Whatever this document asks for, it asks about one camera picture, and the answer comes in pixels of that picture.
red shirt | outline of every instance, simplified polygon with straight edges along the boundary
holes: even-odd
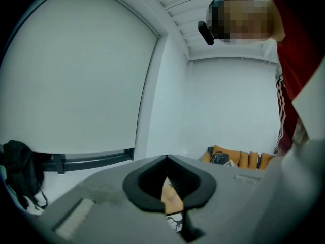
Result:
[[[293,100],[314,74],[323,55],[285,1],[273,1],[280,12],[285,32],[283,41],[277,43],[277,52],[286,90]]]

